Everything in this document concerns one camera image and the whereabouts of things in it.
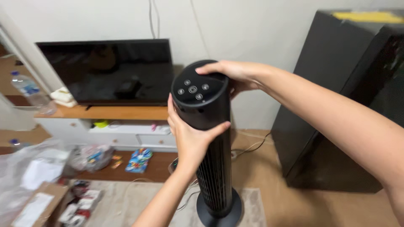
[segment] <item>tv stand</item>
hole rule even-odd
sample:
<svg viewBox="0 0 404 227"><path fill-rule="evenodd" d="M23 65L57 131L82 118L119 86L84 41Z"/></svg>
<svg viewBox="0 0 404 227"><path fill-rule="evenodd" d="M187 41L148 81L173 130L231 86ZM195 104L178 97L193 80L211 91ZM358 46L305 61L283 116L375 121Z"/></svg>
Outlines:
<svg viewBox="0 0 404 227"><path fill-rule="evenodd" d="M53 137L67 144L109 144L116 150L141 147L153 151L176 152L174 136L167 123L167 107L161 106L81 106L57 105L53 115L36 114L35 120ZM111 127L91 128L95 120L117 123ZM152 131L152 125L158 127Z"/></svg>

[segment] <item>pink object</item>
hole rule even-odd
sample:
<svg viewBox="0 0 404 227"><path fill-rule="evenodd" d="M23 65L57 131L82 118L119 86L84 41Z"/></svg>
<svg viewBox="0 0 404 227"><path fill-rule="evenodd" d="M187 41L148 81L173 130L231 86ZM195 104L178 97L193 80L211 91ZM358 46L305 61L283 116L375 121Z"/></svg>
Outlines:
<svg viewBox="0 0 404 227"><path fill-rule="evenodd" d="M156 128L157 128L157 124L156 124L156 123L153 123L153 124L151 125L151 131L154 132L154 131L156 130Z"/></svg>

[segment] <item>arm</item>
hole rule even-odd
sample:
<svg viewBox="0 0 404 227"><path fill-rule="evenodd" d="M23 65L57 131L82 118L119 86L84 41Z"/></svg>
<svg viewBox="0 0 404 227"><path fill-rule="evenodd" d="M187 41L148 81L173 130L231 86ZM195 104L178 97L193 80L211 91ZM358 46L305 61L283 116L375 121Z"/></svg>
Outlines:
<svg viewBox="0 0 404 227"><path fill-rule="evenodd" d="M287 71L221 61L197 69L239 81L234 94L261 89L319 130L384 186L404 225L404 129L381 114Z"/></svg>
<svg viewBox="0 0 404 227"><path fill-rule="evenodd" d="M224 122L208 131L192 128L175 112L171 94L168 99L168 114L167 121L178 148L178 166L132 227L169 225L191 178L205 157L208 145L230 127L230 122Z"/></svg>

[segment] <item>white cabinet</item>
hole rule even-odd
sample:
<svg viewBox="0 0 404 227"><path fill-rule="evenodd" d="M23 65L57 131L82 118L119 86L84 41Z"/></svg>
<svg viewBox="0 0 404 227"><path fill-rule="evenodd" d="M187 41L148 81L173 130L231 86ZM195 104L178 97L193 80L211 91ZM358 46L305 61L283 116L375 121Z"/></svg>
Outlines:
<svg viewBox="0 0 404 227"><path fill-rule="evenodd" d="M139 141L142 146L165 146L175 147L175 137L173 135L139 135Z"/></svg>
<svg viewBox="0 0 404 227"><path fill-rule="evenodd" d="M90 122L73 118L35 118L52 136L71 144L92 144Z"/></svg>
<svg viewBox="0 0 404 227"><path fill-rule="evenodd" d="M108 144L125 150L128 147L170 148L176 150L175 137L172 134L164 135L166 131L154 131L152 121L147 123L123 124L121 128L94 128L91 129L90 119L73 118L35 118L38 123L52 136L70 144Z"/></svg>
<svg viewBox="0 0 404 227"><path fill-rule="evenodd" d="M97 143L111 144L113 146L139 146L136 134L131 133L93 133Z"/></svg>

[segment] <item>hand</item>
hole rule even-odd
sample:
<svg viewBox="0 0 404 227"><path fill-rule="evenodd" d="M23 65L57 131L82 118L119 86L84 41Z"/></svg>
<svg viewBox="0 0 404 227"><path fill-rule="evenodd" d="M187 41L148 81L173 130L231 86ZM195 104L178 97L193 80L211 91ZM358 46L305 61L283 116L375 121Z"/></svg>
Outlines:
<svg viewBox="0 0 404 227"><path fill-rule="evenodd" d="M195 69L200 75L219 72L227 75L230 80L232 91L230 97L233 99L240 92L245 90L261 89L260 83L253 79L254 75L264 71L268 65L253 62L219 61L206 64Z"/></svg>
<svg viewBox="0 0 404 227"><path fill-rule="evenodd" d="M173 106L171 94L168 97L167 121L177 143L177 169L181 168L182 171L190 171L191 174L196 172L204 159L208 145L230 127L230 122L227 121L207 131L192 128L178 116Z"/></svg>

